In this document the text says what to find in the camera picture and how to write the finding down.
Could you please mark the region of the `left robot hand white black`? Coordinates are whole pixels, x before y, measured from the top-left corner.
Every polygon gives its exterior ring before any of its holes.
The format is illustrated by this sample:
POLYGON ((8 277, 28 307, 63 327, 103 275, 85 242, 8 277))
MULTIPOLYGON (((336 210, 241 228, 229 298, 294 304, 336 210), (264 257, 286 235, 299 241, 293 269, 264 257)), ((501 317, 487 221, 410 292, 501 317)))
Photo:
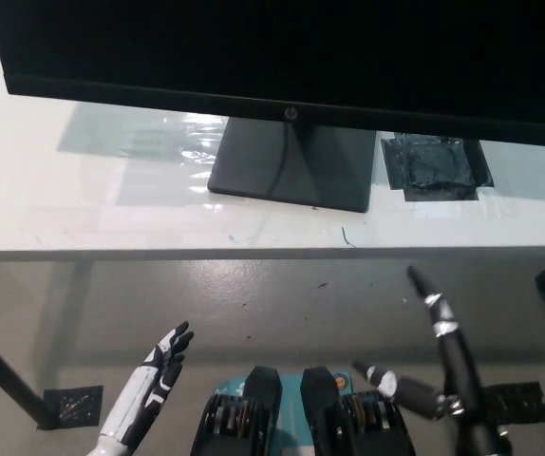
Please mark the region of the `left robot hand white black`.
POLYGON ((194 333, 183 322, 134 369, 110 410, 92 455, 132 455, 153 426, 182 370, 194 333))

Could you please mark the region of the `right robot hand black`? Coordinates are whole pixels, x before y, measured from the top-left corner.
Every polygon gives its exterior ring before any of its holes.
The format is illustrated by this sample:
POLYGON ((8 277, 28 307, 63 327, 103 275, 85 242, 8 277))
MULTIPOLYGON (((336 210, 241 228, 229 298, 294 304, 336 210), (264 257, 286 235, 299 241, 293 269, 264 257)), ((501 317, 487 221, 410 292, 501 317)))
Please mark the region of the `right robot hand black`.
POLYGON ((512 445, 491 417, 479 373, 460 323, 439 287, 416 267, 406 269, 415 293, 427 309, 445 375, 436 390, 396 371, 354 360, 351 366, 385 399, 422 418, 451 418, 458 455, 511 455, 512 445))

